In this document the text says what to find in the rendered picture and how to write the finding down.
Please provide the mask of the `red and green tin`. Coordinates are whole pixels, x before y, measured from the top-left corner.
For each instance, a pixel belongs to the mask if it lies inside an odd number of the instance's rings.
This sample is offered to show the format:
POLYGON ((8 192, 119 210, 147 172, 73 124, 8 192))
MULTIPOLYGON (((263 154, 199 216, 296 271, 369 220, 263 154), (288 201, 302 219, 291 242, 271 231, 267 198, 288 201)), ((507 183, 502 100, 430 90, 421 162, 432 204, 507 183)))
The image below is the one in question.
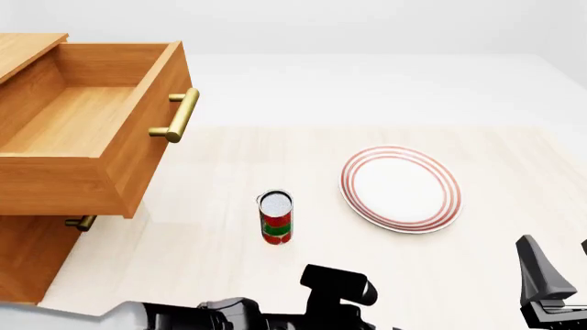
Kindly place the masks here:
POLYGON ((281 189, 271 189, 257 197, 260 231, 268 244, 287 244, 293 236, 294 202, 291 195, 281 189))

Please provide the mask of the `wooden cabinet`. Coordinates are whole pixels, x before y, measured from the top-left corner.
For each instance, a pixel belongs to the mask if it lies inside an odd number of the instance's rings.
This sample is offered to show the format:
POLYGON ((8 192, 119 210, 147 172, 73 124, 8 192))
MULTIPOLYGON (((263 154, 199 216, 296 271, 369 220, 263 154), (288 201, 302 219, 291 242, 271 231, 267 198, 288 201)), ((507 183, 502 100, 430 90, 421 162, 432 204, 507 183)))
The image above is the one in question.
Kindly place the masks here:
POLYGON ((94 161, 2 150, 64 90, 48 52, 66 39, 59 33, 0 33, 0 215, 80 219, 104 194, 94 161))

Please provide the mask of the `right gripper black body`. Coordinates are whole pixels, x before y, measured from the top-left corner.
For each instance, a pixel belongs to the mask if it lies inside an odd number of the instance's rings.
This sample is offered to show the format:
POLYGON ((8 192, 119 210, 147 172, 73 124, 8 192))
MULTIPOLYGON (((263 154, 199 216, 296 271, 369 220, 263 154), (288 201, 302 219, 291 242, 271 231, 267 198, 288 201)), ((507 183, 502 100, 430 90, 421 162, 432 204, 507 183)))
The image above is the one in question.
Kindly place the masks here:
POLYGON ((587 330, 587 304, 567 305, 562 300, 520 299, 520 312, 529 329, 587 330))

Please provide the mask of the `open wooden drawer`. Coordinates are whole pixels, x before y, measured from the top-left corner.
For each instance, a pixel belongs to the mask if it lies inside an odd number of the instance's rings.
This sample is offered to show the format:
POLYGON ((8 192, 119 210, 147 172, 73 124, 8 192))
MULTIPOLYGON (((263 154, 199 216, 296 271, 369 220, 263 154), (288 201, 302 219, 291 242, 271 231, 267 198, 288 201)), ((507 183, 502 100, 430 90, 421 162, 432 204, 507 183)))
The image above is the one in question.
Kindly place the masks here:
POLYGON ((65 88, 2 150, 94 161, 105 191, 80 214, 133 216, 171 144, 148 130, 168 127, 169 95, 193 88, 183 44, 60 43, 48 56, 65 88))

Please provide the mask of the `white plate with red rings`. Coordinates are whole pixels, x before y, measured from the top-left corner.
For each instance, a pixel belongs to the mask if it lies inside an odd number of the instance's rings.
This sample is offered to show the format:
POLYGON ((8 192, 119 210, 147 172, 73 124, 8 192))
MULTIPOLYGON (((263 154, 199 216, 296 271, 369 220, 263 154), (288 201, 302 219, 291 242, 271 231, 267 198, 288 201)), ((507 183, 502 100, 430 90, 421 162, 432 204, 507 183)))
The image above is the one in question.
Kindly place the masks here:
POLYGON ((345 162, 339 190, 359 216, 397 233, 433 233, 452 225, 463 207, 455 175, 418 150, 365 148, 345 162))

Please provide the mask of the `closed wooden drawer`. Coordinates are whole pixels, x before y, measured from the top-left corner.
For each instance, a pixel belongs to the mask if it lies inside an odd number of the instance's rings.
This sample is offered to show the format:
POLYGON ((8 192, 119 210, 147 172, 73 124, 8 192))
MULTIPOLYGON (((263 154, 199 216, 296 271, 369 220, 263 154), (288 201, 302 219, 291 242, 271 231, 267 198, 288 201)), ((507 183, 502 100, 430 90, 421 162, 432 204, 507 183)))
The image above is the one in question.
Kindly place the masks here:
POLYGON ((81 234, 69 218, 0 215, 0 302, 42 301, 81 234))

